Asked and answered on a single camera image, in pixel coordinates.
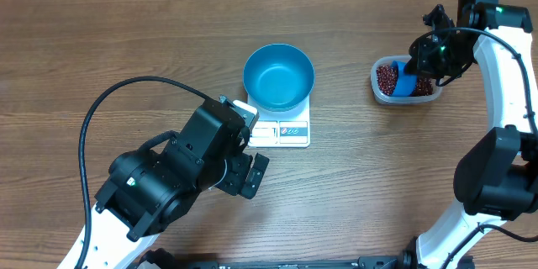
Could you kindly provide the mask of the blue measuring scoop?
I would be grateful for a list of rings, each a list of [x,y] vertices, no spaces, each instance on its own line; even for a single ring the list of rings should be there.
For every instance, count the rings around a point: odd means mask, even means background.
[[[418,76],[406,73],[406,64],[402,61],[393,61],[391,67],[398,73],[392,95],[394,97],[410,97],[415,89]]]

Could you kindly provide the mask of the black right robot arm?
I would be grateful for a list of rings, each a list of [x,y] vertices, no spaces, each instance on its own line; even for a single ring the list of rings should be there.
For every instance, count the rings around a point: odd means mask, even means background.
[[[468,268],[466,253],[485,234],[537,210],[537,84],[533,25],[526,8],[499,0],[458,0],[457,18],[443,7],[423,18],[430,31],[409,48],[404,72],[443,87],[477,65],[483,76],[488,132],[458,162],[454,201],[415,237],[397,268]]]

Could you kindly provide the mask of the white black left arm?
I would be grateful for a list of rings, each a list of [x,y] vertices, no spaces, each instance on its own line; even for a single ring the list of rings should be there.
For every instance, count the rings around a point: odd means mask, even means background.
[[[247,155],[244,141],[258,118],[239,100],[209,99],[181,131],[117,157],[91,209],[91,234],[78,236],[60,266],[128,267],[211,187],[255,197],[269,160]]]

